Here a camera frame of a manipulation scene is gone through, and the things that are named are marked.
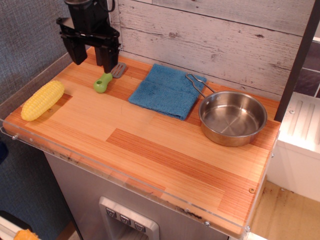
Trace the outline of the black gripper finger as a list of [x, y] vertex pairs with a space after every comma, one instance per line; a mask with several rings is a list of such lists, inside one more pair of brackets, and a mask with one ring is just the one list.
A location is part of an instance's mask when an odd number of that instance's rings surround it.
[[62, 40], [72, 61], [76, 65], [80, 65], [87, 58], [85, 44], [73, 38], [63, 37]]
[[95, 47], [96, 64], [103, 67], [104, 72], [110, 73], [118, 64], [119, 50], [109, 47]]

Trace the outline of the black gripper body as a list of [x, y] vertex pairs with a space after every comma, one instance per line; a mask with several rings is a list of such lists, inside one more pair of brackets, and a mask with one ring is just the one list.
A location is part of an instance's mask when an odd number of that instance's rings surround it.
[[120, 33], [110, 26], [109, 13], [116, 8], [113, 0], [66, 0], [70, 17], [59, 17], [61, 38], [78, 39], [84, 45], [118, 49]]

